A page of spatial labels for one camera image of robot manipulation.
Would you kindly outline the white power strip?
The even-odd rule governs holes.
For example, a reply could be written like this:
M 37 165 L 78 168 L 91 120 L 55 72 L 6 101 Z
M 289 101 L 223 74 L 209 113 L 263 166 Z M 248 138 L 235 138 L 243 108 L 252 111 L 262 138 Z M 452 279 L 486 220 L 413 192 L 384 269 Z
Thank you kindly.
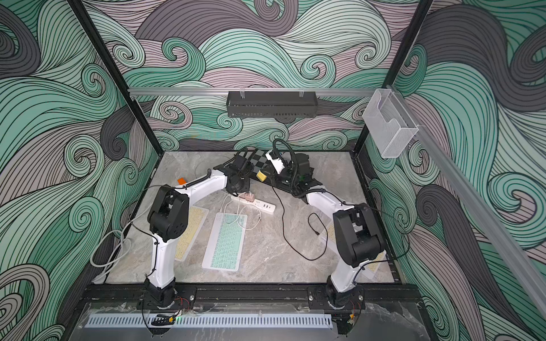
M 236 203 L 243 204 L 243 205 L 253 206 L 253 207 L 257 208 L 258 210 L 260 210 L 262 213 L 266 213 L 266 214 L 269 214 L 269 215 L 273 215 L 275 210 L 276 210 L 276 205 L 271 204 L 271 203 L 267 203 L 265 201 L 258 200 L 258 199 L 255 199 L 255 201 L 253 203 L 251 203 L 251 202 L 248 202 L 246 200 L 240 199 L 239 196 L 237 196 L 237 197 L 232 196 L 231 200 L 236 202 Z

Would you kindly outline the yellow plug adapter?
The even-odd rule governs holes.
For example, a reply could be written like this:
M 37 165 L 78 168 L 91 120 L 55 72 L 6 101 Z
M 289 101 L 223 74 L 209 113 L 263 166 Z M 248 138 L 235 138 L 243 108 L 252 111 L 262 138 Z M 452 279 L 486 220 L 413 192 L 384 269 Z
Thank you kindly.
M 265 175 L 263 172 L 258 171 L 256 174 L 256 177 L 259 181 L 265 182 L 267 180 L 267 175 Z

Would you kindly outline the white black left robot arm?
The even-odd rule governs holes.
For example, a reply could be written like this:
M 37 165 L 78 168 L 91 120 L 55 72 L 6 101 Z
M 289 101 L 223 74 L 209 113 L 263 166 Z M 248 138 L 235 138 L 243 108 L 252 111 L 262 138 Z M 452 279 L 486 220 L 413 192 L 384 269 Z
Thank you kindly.
M 208 169 L 206 175 L 177 188 L 163 185 L 149 210 L 147 221 L 154 239 L 151 273 L 144 280 L 147 294 L 159 308 L 169 308 L 176 296 L 176 247 L 189 224 L 190 208 L 221 190 L 239 194 L 250 184 L 252 166 L 234 163 Z

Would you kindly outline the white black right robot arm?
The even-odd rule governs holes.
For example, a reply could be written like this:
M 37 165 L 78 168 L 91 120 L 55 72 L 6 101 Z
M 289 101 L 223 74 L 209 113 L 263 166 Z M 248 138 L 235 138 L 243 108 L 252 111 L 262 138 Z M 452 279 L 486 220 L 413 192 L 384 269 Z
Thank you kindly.
M 332 220 L 341 259 L 327 278 L 326 295 L 333 308 L 341 309 L 350 300 L 362 268 L 385 251 L 373 210 L 366 203 L 347 203 L 325 189 L 312 178 L 308 156 L 295 153 L 282 139 L 272 142 L 267 158 L 274 168 L 272 186 L 283 182 L 282 187 L 293 197 L 315 207 Z

